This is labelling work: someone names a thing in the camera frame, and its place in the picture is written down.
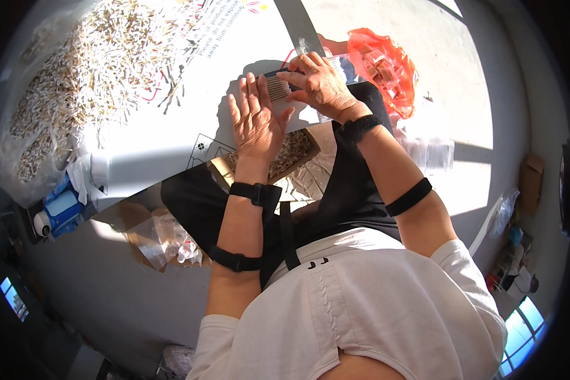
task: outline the left hand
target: left hand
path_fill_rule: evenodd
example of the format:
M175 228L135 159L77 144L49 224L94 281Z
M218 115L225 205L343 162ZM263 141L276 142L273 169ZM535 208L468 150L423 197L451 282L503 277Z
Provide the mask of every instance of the left hand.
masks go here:
M239 82L241 109L233 95L228 96L233 133L239 158L260 160L266 166L281 149L285 138L285 128L294 113L294 108L283 110L277 117L268 95L266 77L258 80L252 73Z

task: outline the orange plastic bag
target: orange plastic bag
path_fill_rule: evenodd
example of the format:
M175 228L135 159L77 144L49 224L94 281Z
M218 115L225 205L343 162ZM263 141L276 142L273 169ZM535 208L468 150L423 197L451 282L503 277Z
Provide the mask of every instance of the orange plastic bag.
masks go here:
M349 60L357 75L378 87L388 114L395 111L410 118L418 82L410 57L389 36L379 36L368 28L351 30L348 35Z

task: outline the hand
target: hand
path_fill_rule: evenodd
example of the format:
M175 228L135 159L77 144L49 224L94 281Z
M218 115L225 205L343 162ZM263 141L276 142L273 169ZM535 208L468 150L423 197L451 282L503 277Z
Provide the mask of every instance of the hand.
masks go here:
M304 74L294 72L297 68ZM292 92L288 96L288 102L296 100L306 103L340 124L371 114L363 102L352 96L331 62L327 58L319 57L316 52L295 57L289 63L288 69L289 72L278 72L276 75L304 89Z
M266 78L256 81L252 73L239 82L241 109L233 95L228 96L236 148L241 159L259 161L267 165L281 149L285 138L285 127L294 113L294 108L283 110L276 117L268 95Z

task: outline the black arm band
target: black arm band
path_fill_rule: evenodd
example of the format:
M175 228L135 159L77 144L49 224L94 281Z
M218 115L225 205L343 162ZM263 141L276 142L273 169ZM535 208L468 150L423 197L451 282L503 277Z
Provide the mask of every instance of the black arm band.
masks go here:
M259 270L262 264L261 257L247 257L243 254L231 254L215 244L207 252L209 257L217 263L231 269L233 272Z
M363 135L367 131L373 129L376 125L384 125L384 122L376 115L367 115L353 122L349 120L339 129L340 133L347 141L358 143L361 141Z
M274 215L276 204L281 198L282 188L274 185L244 184L235 182L230 186L230 195L249 198L255 206L263 207L262 222L266 225Z
M388 215L391 217L396 217L397 215L406 212L416 203L422 201L422 199L428 195L433 186L431 182L425 177L420 182L418 182L414 187L407 191L399 197L395 202L387 205Z

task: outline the window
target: window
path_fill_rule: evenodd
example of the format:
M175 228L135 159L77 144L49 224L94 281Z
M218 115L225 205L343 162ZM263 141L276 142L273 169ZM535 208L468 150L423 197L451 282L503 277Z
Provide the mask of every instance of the window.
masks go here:
M17 291L15 290L15 287L11 283L10 278L7 277L4 279L4 281L0 284L0 289L4 294L4 297L7 299L8 304L11 305L11 308L13 309L15 314L19 317L21 322L25 321L25 318L27 317L28 314L30 314L30 311L27 309L27 307L19 297L19 294L17 294Z
M504 324L509 338L504 347L503 362L499 369L502 376L509 375L522 364L545 331L543 316L527 296Z

